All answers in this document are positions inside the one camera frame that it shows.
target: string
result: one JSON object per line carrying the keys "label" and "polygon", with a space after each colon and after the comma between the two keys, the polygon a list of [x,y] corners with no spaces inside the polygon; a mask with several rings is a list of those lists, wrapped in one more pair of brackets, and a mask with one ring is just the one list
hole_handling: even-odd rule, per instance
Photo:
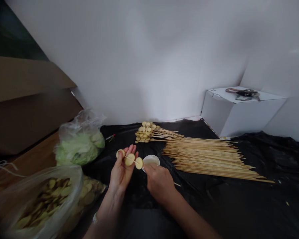
{"label": "string", "polygon": [[23,176],[23,175],[20,175],[20,174],[13,173],[13,172],[11,172],[9,169],[4,168],[4,167],[5,167],[6,165],[8,165],[8,164],[11,164],[11,165],[13,166],[13,168],[14,168],[16,171],[18,171],[18,168],[17,168],[17,166],[14,165],[14,163],[8,163],[6,160],[1,160],[1,161],[0,161],[0,169],[3,169],[3,170],[5,170],[5,171],[7,171],[8,173],[10,173],[10,174],[12,174],[12,175],[14,175],[14,176],[22,177],[22,178],[27,178],[27,176]]}

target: black plastic sheet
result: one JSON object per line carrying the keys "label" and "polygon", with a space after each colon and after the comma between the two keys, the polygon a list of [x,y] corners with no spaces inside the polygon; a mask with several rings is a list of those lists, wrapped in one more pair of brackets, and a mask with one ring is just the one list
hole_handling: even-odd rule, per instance
{"label": "black plastic sheet", "polygon": [[[109,184],[117,150],[135,143],[140,125],[103,126],[104,137],[116,136],[106,142],[95,161],[83,167],[84,173]],[[186,137],[217,138],[203,120],[159,125]],[[171,159],[161,155],[164,142],[138,143],[137,151],[142,158],[158,156],[161,166],[168,168],[181,185],[177,190],[224,238],[299,238],[299,142],[263,132],[233,140],[238,142],[246,164],[255,166],[259,174],[276,184],[175,170]],[[95,211],[79,223],[71,238],[83,236]],[[123,217],[119,224],[121,238],[186,238],[148,192],[146,173],[136,168],[126,191]]]}

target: white box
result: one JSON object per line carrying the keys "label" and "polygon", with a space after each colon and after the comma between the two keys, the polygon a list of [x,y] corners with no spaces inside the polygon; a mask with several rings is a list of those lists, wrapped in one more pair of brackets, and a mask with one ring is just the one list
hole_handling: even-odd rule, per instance
{"label": "white box", "polygon": [[[240,86],[232,88],[247,89]],[[228,93],[226,89],[208,90],[201,114],[201,117],[220,137],[262,131],[287,100],[283,96],[259,91],[261,101],[254,98],[240,101],[236,100],[237,94]]]}

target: white cup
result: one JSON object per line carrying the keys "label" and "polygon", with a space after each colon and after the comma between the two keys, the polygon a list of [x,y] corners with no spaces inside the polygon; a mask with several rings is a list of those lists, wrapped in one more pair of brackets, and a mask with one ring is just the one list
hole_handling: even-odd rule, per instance
{"label": "white cup", "polygon": [[155,155],[148,155],[143,159],[143,165],[145,164],[150,164],[150,163],[155,163],[158,165],[160,165],[160,161],[158,159],[158,157],[156,157]]}

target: hand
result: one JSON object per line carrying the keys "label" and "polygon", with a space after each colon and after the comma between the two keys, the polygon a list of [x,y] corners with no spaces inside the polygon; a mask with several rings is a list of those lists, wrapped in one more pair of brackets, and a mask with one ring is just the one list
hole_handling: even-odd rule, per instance
{"label": "hand", "polygon": [[[129,148],[124,149],[126,156],[129,155],[130,153],[134,154],[136,151],[136,145],[130,145]],[[110,186],[109,189],[112,190],[120,190],[120,191],[125,191],[130,180],[132,177],[132,173],[134,170],[134,163],[130,166],[125,165],[125,160],[123,159],[123,154],[122,152],[119,152],[119,157],[116,160],[116,163],[111,171],[111,181],[110,181]]]}
{"label": "hand", "polygon": [[174,180],[167,168],[156,164],[144,165],[147,174],[147,188],[153,198],[163,207],[175,198],[179,192],[174,186]]}

